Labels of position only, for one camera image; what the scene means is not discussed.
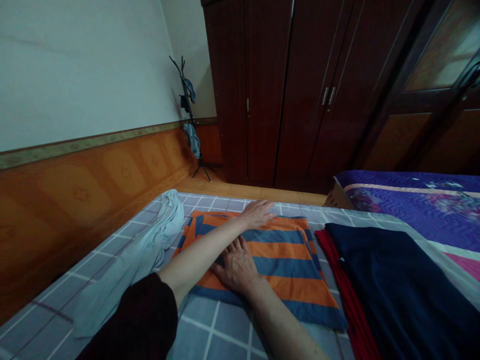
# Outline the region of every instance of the wooden cabinet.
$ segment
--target wooden cabinet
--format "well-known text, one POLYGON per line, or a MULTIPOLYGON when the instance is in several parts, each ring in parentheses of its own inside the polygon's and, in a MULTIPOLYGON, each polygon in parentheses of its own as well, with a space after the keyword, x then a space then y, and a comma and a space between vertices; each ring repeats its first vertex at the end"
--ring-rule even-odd
POLYGON ((249 184, 272 187, 293 0, 245 0, 249 184))
POLYGON ((310 161, 353 0, 297 0, 291 32, 275 187, 307 187, 310 161))
POLYGON ((292 1, 202 2, 229 182, 274 185, 292 1))
POLYGON ((325 192, 350 168, 423 3, 296 2, 276 187, 325 192))
POLYGON ((246 182, 244 1, 213 2, 203 13, 225 175, 230 181, 246 182))
POLYGON ((327 191, 430 2, 203 1, 227 180, 327 191))
POLYGON ((357 167, 478 174, 479 29, 477 0, 434 2, 372 122, 357 167))

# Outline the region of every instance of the tiled floor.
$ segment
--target tiled floor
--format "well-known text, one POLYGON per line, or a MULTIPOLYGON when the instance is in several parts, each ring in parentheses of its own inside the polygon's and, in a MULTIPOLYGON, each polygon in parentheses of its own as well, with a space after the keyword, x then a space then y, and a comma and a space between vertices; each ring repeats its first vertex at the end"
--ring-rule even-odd
POLYGON ((326 195, 313 194, 308 192, 288 191, 280 189, 272 189, 267 187, 256 187, 229 184, 225 180, 223 170, 215 169, 217 172, 208 171, 211 182, 207 179, 203 169, 200 169, 195 178, 186 177, 173 188, 179 192, 206 194, 214 196, 222 196, 228 198, 240 199, 267 199, 274 202, 307 204, 322 206, 327 199, 326 195))

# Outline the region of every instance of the white wall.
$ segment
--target white wall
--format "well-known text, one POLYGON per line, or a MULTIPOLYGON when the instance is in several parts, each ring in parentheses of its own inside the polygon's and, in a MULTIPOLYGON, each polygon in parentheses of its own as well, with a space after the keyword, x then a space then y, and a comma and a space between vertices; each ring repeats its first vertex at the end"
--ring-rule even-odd
POLYGON ((159 0, 1 0, 0 151, 179 120, 171 54, 159 0))
POLYGON ((196 93, 192 113, 196 118, 217 116, 212 70, 200 0, 161 0, 175 60, 186 60, 184 73, 196 93))

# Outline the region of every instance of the purple bedspread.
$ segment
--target purple bedspread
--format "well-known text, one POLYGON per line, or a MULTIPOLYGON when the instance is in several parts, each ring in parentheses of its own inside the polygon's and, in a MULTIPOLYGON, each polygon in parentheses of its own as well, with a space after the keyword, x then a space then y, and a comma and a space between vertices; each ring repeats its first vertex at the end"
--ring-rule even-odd
POLYGON ((403 220, 480 281, 480 176, 350 170, 336 179, 358 210, 403 220))

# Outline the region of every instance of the hand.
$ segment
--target hand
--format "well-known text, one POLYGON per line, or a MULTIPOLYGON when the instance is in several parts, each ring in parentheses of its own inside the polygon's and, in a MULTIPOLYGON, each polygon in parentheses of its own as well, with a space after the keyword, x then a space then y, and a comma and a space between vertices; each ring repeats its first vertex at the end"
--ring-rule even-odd
POLYGON ((276 216, 273 212, 268 212, 273 205, 273 202, 267 200, 252 201, 238 219, 245 223, 247 230, 257 229, 276 216))
POLYGON ((230 289, 248 297, 248 292, 265 280, 257 271, 254 258, 250 254, 247 242, 242 236, 237 237, 221 253, 225 268, 214 263, 210 269, 220 281, 230 289))

